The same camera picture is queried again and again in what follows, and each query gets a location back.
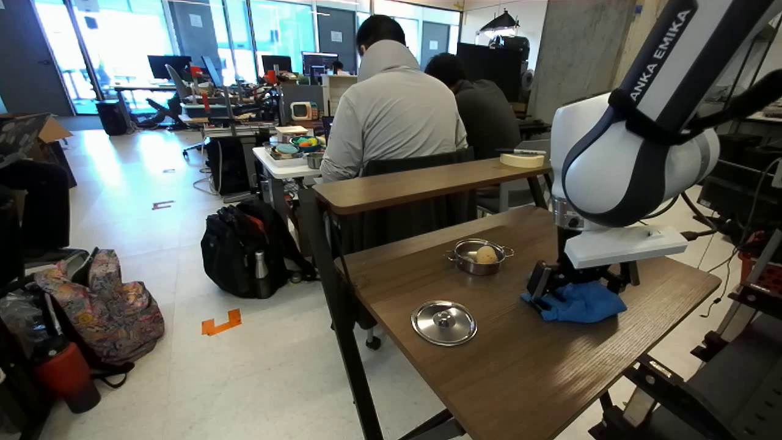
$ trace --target white floor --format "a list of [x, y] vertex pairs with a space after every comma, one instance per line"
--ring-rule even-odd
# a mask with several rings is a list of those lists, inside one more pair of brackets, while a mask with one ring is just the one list
[[[72, 246], [117, 250], [126, 279], [143, 279], [157, 295], [167, 336], [137, 361], [123, 389], [100, 385], [93, 410], [75, 415], [60, 404], [42, 438], [361, 438], [320, 284], [288, 284], [269, 301], [242, 301], [221, 292], [203, 274], [198, 245], [206, 214], [222, 199], [201, 159], [189, 164], [182, 153], [195, 140], [182, 132], [108, 137], [104, 130], [72, 137], [67, 157], [78, 177], [72, 191]], [[684, 202], [658, 221], [704, 230]], [[704, 237], [674, 258], [710, 268], [728, 253], [721, 237]], [[690, 349], [716, 328], [727, 305], [704, 302], [652, 355], [690, 377], [699, 366]], [[222, 323], [232, 307], [239, 307], [242, 324], [214, 336], [201, 333], [203, 320]], [[402, 438], [442, 408], [392, 340], [379, 351], [361, 349], [386, 438]], [[629, 384], [619, 382], [616, 400], [623, 395]], [[596, 419], [600, 408], [591, 405], [559, 438], [586, 440]]]

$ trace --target blue object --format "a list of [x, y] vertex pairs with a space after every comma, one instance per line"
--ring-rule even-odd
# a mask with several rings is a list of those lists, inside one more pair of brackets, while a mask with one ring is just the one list
[[625, 309], [625, 302], [600, 281], [568, 284], [539, 297], [526, 290], [520, 301], [536, 305], [547, 323], [602, 323]]

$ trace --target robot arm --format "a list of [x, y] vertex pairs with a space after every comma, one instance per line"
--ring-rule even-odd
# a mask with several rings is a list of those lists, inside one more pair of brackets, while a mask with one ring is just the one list
[[680, 234], [629, 225], [716, 166], [719, 140], [695, 111], [779, 10], [782, 0], [671, 0], [611, 94], [558, 109], [552, 192], [559, 230], [580, 230], [564, 245], [574, 268], [684, 250]]

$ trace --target lamp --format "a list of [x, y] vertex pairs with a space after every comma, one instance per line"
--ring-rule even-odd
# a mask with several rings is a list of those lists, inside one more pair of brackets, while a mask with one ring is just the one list
[[480, 34], [506, 34], [519, 28], [519, 20], [509, 15], [509, 10], [504, 10], [502, 15], [497, 15], [491, 22], [486, 22]]

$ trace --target dark hair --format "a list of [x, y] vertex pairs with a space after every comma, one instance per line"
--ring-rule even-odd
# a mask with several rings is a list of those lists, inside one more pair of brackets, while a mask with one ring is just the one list
[[388, 16], [388, 15], [372, 15], [369, 20], [361, 22], [360, 32], [358, 32], [358, 47], [372, 47], [375, 41], [382, 39], [393, 39], [407, 43], [407, 32], [402, 28], [402, 23]]
[[451, 88], [466, 78], [466, 71], [454, 53], [438, 53], [425, 66], [425, 72], [436, 76], [438, 80], [442, 80]]

